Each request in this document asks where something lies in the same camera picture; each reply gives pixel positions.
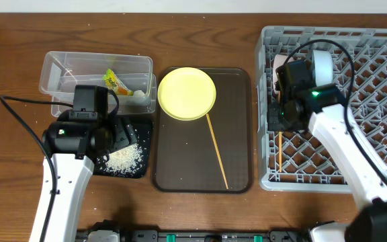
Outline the leftover cooked rice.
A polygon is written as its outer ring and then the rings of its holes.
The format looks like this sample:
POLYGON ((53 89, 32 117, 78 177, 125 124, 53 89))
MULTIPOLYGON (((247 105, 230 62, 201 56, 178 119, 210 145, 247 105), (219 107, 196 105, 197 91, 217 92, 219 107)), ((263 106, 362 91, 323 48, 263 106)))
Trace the leftover cooked rice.
POLYGON ((111 153, 97 164, 96 170, 101 175, 136 177, 145 167, 143 148, 135 144, 111 153))

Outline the light blue bowl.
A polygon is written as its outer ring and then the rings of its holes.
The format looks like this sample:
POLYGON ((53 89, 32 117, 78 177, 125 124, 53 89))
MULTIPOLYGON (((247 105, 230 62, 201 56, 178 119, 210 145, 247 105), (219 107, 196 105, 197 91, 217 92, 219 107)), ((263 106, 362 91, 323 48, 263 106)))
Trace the light blue bowl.
POLYGON ((333 60, 331 54, 323 50, 313 50, 310 70, 317 87, 331 84, 333 81, 333 60))

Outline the white tissue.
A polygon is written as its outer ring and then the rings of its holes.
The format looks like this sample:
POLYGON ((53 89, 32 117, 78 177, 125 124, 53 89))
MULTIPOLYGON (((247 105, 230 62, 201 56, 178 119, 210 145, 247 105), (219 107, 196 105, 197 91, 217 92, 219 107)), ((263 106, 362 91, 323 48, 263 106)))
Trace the white tissue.
POLYGON ((142 90, 136 90, 132 95, 132 102, 135 104, 149 103, 150 99, 147 94, 145 94, 142 90))

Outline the green snack wrapper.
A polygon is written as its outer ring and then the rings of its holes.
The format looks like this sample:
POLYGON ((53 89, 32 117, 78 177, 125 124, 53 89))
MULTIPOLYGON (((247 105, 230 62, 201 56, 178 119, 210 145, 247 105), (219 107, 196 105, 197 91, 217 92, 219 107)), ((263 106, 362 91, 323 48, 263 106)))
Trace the green snack wrapper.
POLYGON ((107 69, 103 80, 107 88, 114 91, 116 95, 134 95, 134 92, 128 89, 111 69, 107 69))

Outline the yellow plate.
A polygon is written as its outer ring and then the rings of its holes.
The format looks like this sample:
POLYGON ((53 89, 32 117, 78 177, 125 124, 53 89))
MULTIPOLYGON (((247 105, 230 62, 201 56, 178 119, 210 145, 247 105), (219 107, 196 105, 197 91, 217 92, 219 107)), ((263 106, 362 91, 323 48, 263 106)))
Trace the yellow plate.
POLYGON ((158 87, 162 110, 176 120, 190 121, 206 115, 216 101, 216 86, 204 71, 180 67, 169 71, 158 87))

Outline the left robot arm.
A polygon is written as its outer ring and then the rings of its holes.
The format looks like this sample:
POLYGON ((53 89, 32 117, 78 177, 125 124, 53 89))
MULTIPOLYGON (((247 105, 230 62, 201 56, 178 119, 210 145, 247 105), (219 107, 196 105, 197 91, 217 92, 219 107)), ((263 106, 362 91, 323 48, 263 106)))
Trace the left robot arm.
POLYGON ((108 110, 115 92, 78 85, 73 106, 43 133, 43 183, 30 241, 74 241, 95 163, 136 143, 128 120, 108 110))

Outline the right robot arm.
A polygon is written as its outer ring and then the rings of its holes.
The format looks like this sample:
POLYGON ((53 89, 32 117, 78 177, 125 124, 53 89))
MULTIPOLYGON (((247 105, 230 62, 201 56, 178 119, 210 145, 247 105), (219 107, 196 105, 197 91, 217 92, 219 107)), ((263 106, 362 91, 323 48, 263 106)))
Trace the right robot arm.
POLYGON ((273 64, 277 129, 308 130, 349 185, 359 214, 348 225, 327 222, 311 241, 387 241, 387 165, 363 135, 348 102, 330 81, 319 85, 303 60, 279 55, 273 64))

